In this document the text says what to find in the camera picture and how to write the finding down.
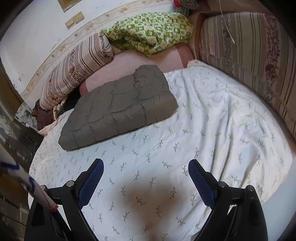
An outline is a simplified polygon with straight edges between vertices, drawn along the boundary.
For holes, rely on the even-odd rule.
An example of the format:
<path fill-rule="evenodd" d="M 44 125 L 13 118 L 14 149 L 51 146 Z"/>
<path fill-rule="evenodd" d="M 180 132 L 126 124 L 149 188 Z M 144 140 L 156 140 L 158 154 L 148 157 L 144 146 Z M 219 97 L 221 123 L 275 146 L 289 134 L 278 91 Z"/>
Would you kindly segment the checkered grey cloth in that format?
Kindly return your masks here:
<path fill-rule="evenodd" d="M 177 0 L 181 3 L 181 6 L 177 8 L 175 6 L 175 12 L 182 13 L 183 15 L 188 14 L 190 10 L 196 10 L 199 8 L 199 0 Z"/>

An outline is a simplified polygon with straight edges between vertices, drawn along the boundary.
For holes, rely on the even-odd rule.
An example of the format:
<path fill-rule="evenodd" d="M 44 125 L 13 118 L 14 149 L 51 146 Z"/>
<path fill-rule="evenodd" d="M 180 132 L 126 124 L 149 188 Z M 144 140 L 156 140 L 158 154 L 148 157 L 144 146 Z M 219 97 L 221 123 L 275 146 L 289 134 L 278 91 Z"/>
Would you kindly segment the striped floral long pillow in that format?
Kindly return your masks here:
<path fill-rule="evenodd" d="M 52 110 L 72 90 L 111 60 L 112 46 L 101 32 L 82 41 L 48 75 L 40 97 L 41 108 Z"/>

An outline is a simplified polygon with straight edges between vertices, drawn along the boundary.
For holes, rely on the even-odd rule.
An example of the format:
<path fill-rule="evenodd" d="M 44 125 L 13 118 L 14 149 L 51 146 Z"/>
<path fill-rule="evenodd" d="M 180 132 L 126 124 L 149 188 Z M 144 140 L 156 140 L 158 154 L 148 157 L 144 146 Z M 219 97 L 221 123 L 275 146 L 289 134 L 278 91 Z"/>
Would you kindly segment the dark maroon garment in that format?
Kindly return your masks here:
<path fill-rule="evenodd" d="M 44 127 L 50 125 L 53 123 L 57 117 L 58 114 L 56 112 L 56 109 L 52 110 L 43 110 L 40 105 L 40 101 L 36 101 L 35 106 L 32 110 L 32 116 L 37 119 L 37 130 L 41 130 Z"/>

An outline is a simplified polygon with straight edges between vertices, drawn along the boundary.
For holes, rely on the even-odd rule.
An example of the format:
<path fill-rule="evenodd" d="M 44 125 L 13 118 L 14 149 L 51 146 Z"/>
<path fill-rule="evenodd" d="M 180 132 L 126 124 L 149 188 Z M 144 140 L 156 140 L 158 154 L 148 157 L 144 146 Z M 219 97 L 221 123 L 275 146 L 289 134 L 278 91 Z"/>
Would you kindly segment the striped floral sofa cushion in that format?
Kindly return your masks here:
<path fill-rule="evenodd" d="M 200 56 L 256 92 L 295 135 L 295 46 L 276 17 L 241 12 L 207 18 Z"/>

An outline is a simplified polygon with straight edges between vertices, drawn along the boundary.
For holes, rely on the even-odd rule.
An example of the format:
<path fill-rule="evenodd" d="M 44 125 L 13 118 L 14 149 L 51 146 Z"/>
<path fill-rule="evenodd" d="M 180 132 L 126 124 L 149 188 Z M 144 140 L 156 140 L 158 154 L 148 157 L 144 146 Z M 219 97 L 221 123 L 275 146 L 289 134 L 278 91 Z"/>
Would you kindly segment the grey quilted down jacket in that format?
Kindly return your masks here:
<path fill-rule="evenodd" d="M 178 103 L 156 65 L 107 82 L 83 95 L 62 128 L 59 145 L 80 149 L 169 118 Z"/>

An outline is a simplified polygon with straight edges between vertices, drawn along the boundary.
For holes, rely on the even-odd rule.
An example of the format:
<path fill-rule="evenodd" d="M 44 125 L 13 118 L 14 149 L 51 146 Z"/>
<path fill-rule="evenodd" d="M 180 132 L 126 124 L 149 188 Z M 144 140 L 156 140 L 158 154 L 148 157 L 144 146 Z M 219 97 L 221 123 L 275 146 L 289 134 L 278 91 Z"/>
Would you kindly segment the green white patterned quilt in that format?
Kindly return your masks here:
<path fill-rule="evenodd" d="M 150 57 L 187 43 L 194 26 L 180 13 L 155 12 L 128 17 L 101 32 L 121 51 L 133 49 Z"/>

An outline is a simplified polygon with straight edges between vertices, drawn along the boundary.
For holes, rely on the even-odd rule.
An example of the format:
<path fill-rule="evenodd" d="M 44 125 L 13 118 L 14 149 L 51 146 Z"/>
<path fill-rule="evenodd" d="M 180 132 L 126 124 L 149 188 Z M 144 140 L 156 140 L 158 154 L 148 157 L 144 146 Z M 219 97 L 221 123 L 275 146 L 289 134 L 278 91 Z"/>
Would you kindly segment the white leaf-print duvet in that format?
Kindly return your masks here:
<path fill-rule="evenodd" d="M 189 176 L 191 159 L 228 185 L 253 185 L 261 202 L 295 159 L 295 142 L 280 120 L 227 74 L 195 60 L 165 76 L 179 105 L 170 118 L 67 152 L 58 145 L 66 113 L 34 156 L 30 174 L 50 188 L 104 161 L 82 210 L 99 240 L 191 240 L 210 213 Z"/>

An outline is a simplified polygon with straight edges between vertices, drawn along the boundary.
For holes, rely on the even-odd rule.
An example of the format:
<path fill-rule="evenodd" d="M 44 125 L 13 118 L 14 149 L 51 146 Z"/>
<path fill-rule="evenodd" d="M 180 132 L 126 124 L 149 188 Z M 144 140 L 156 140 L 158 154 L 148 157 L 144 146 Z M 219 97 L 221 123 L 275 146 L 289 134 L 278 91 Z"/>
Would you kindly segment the dark wooden glass cabinet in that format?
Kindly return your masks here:
<path fill-rule="evenodd" d="M 1 160 L 16 161 L 29 170 L 42 137 L 15 117 L 23 103 L 1 64 Z M 1 220 L 12 230 L 13 240 L 23 240 L 29 215 L 28 192 L 1 170 Z"/>

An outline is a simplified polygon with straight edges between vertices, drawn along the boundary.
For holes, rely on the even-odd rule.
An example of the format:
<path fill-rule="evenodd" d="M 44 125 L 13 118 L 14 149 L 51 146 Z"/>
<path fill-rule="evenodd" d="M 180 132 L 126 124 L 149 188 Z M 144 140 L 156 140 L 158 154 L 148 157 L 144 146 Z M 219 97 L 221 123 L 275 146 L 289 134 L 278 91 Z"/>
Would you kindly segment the floral white cloth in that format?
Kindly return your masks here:
<path fill-rule="evenodd" d="M 38 131 L 37 119 L 32 116 L 32 109 L 25 102 L 19 106 L 15 119 L 25 127 L 32 128 L 36 132 Z"/>

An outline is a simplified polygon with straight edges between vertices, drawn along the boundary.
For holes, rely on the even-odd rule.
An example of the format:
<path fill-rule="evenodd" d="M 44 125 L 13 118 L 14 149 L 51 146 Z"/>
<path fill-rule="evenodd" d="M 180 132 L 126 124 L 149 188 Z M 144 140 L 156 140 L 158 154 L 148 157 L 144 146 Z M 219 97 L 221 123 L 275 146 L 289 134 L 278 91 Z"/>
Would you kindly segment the pink bed blanket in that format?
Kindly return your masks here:
<path fill-rule="evenodd" d="M 167 73 L 187 67 L 188 61 L 193 59 L 194 56 L 185 43 L 174 45 L 149 58 L 134 50 L 122 51 L 115 54 L 111 62 L 82 82 L 79 91 L 81 95 L 85 95 L 107 82 L 131 75 L 142 65 L 156 65 L 163 73 Z"/>

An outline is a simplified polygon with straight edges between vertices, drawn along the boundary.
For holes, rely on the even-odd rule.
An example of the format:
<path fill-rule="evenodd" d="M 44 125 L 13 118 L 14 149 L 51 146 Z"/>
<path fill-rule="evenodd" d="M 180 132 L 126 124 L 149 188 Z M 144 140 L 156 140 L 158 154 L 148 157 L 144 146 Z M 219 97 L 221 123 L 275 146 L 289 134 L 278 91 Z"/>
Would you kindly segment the red object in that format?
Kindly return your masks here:
<path fill-rule="evenodd" d="M 179 8 L 179 7 L 181 6 L 181 3 L 178 2 L 178 1 L 176 1 L 176 0 L 174 0 L 174 4 L 175 4 L 175 6 L 176 6 L 177 8 Z"/>

